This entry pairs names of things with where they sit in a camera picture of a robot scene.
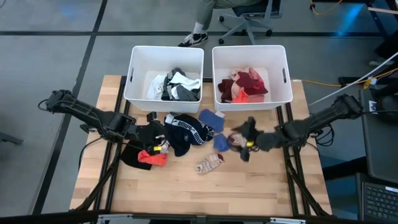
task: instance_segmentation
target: chair base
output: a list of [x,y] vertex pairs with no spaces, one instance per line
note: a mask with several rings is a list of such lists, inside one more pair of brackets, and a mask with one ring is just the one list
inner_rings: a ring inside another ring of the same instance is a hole
[[[254,40],[254,35],[253,35],[253,31],[251,29],[251,27],[260,27],[260,28],[265,28],[267,29],[267,36],[271,36],[272,35],[272,30],[273,28],[270,26],[267,26],[263,23],[257,22],[257,21],[253,21],[250,19],[246,19],[243,15],[236,17],[236,16],[232,16],[229,14],[223,14],[223,16],[225,17],[230,17],[233,19],[239,19],[241,22],[239,25],[237,25],[236,27],[232,28],[230,31],[228,31],[226,34],[224,34],[221,39],[219,40],[220,44],[224,43],[224,38],[231,36],[232,34],[234,34],[235,32],[237,32],[238,30],[246,30],[246,32],[248,33],[249,39],[250,39],[250,43],[252,45],[255,45],[256,42]],[[220,22],[224,21],[224,17],[219,17]]]

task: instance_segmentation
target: beige sock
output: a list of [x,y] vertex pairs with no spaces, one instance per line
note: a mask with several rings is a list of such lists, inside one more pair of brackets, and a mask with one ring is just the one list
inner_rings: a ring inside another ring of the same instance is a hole
[[201,161],[195,165],[195,169],[199,174],[206,174],[218,167],[223,162],[223,156],[221,154],[214,153],[210,154],[204,161]]

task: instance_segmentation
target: table leg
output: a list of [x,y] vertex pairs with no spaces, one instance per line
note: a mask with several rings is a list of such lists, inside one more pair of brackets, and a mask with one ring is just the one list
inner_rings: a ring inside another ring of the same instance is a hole
[[367,174],[368,165],[366,163],[366,157],[360,157],[352,161],[342,162],[341,164],[323,168],[322,171],[325,180],[331,180],[354,175],[357,172]]
[[22,142],[24,140],[12,137],[12,136],[10,136],[8,134],[0,133],[0,141],[2,141],[2,142],[11,142],[11,143],[14,143],[16,145],[20,145],[20,144],[22,144]]

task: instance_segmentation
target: sneaker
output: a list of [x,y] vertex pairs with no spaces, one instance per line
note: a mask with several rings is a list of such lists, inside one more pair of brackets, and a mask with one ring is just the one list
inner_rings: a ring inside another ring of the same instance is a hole
[[200,45],[208,40],[207,34],[190,34],[184,38],[179,47],[193,47]]

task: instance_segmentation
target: white cable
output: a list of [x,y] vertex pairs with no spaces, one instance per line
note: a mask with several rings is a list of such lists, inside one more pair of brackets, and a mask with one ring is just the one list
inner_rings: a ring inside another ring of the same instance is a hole
[[373,69],[371,72],[369,72],[368,74],[366,74],[366,75],[364,75],[363,77],[359,78],[359,79],[356,80],[355,82],[353,82],[353,83],[351,83],[351,84],[345,86],[344,88],[341,88],[341,89],[339,89],[339,90],[337,90],[337,91],[335,91],[335,92],[333,92],[333,93],[330,93],[329,95],[327,95],[327,96],[325,96],[325,97],[323,97],[323,98],[321,98],[321,99],[319,99],[319,100],[317,100],[317,101],[315,101],[315,102],[313,102],[313,103],[310,103],[308,106],[312,106],[312,105],[314,105],[315,103],[319,103],[319,102],[321,102],[322,100],[324,100],[324,99],[326,99],[326,98],[328,98],[328,97],[330,97],[330,96],[333,96],[334,94],[336,94],[336,93],[338,93],[338,92],[340,92],[340,91],[342,91],[342,90],[344,90],[344,89],[346,89],[346,88],[348,88],[348,87],[350,87],[350,86],[352,86],[352,85],[357,84],[357,82],[359,82],[359,81],[361,81],[362,79],[367,78],[368,76],[370,76],[372,73],[374,73],[376,70],[378,70],[379,68],[381,68],[381,67],[382,67],[384,64],[386,64],[387,62],[391,61],[391,60],[392,60],[395,56],[397,56],[397,55],[398,55],[398,52],[395,53],[393,56],[391,56],[389,59],[387,59],[385,62],[383,62],[381,65],[377,66],[377,68]]

